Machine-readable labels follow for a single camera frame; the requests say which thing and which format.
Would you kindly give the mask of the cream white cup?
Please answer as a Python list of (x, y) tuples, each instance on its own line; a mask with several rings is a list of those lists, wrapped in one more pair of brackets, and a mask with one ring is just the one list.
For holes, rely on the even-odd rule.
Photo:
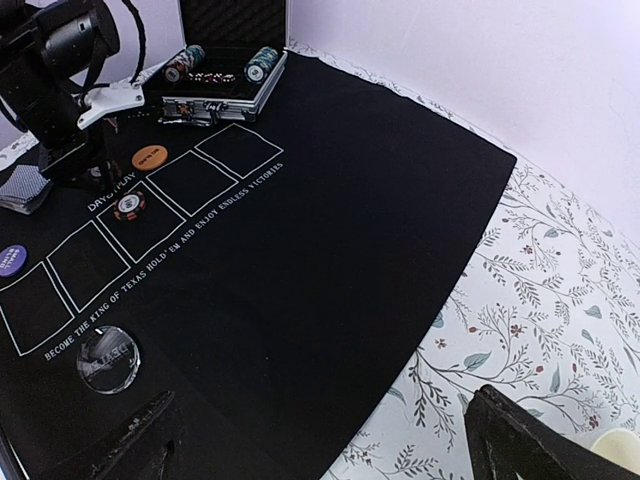
[(639, 436), (630, 430), (616, 428), (602, 434), (591, 446), (591, 451), (601, 457), (639, 473)]

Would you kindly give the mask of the purple small blind button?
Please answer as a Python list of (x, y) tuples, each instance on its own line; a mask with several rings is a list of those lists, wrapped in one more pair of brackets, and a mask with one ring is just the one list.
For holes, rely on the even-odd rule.
[(0, 254), (0, 277), (10, 278), (25, 267), (28, 260), (28, 251), (23, 245), (11, 245), (4, 248)]

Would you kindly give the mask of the green chip stack in case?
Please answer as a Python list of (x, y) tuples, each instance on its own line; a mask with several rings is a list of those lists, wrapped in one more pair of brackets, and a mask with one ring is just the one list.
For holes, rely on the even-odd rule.
[(245, 79), (252, 84), (262, 84), (279, 60), (278, 51), (270, 46), (264, 46), (247, 62), (244, 67)]

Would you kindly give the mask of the black poker mat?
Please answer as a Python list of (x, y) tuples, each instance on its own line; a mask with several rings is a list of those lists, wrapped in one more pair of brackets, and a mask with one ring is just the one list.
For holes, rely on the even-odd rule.
[[(26, 473), (161, 392), (180, 479), (317, 479), (398, 376), (461, 276), (515, 158), (390, 90), (293, 55), (258, 121), (110, 130), (134, 221), (55, 187), (1, 214), (28, 251), (1, 283), (1, 424)], [(164, 165), (136, 170), (143, 147)], [(136, 341), (121, 393), (76, 369), (100, 326)]]

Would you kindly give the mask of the aluminium poker chip case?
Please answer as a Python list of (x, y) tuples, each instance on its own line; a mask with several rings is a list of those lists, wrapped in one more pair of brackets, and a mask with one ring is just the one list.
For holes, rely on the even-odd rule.
[[(204, 85), (190, 83), (186, 77), (170, 84), (162, 78), (167, 60), (143, 84), (145, 107), (161, 124), (208, 127), (221, 120), (256, 121), (285, 69), (289, 3), (181, 1), (179, 13), (184, 38), (181, 50), (197, 44), (206, 52), (191, 73), (228, 73), (237, 80), (232, 84)], [(275, 48), (279, 60), (264, 83), (249, 83), (244, 67), (264, 46)]]

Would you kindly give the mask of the blue playing card deck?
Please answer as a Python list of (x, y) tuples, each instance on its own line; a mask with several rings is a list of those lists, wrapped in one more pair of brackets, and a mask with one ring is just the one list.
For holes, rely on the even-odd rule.
[(18, 165), (1, 186), (1, 207), (31, 215), (42, 205), (52, 187), (52, 181), (43, 177), (37, 166)]

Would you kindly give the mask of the red dice row in case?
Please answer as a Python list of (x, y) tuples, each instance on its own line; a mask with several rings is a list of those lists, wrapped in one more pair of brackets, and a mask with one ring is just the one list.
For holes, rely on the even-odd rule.
[(234, 74), (209, 72), (209, 73), (189, 73), (187, 80), (193, 84), (204, 85), (225, 85), (232, 84), (237, 80)]

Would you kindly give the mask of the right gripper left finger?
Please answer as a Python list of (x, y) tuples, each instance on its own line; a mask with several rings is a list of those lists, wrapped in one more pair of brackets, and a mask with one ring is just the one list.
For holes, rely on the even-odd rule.
[(40, 479), (173, 479), (175, 393), (159, 393), (101, 440)]

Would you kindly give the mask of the floral white tablecloth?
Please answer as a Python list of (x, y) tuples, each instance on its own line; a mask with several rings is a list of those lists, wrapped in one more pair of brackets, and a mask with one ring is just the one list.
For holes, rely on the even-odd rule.
[(317, 479), (471, 478), (464, 414), (487, 384), (568, 435), (639, 427), (639, 250), (519, 158), (430, 328)]

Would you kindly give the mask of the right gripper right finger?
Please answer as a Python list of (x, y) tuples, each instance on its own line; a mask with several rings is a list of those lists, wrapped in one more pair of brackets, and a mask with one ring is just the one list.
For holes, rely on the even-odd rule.
[(553, 431), (491, 385), (477, 390), (464, 414), (475, 479), (637, 479)]

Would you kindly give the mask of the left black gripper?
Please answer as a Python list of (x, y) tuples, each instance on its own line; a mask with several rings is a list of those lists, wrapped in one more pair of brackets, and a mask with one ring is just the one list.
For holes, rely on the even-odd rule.
[(110, 191), (121, 171), (109, 159), (101, 124), (82, 114), (120, 40), (102, 1), (1, 4), (1, 112), (40, 143), (39, 172), (77, 189)]

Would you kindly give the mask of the left chip stack in case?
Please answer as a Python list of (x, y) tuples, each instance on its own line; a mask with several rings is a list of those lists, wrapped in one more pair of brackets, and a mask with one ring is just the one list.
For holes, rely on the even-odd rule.
[(206, 52), (200, 45), (185, 47), (165, 63), (162, 68), (162, 78), (170, 84), (181, 82), (204, 60), (205, 56)]

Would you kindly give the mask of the orange big blind button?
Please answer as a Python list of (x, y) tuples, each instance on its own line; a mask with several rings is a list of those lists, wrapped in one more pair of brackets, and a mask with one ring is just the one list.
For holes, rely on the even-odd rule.
[(149, 145), (138, 150), (132, 157), (132, 165), (139, 171), (152, 171), (165, 164), (168, 150), (162, 145)]

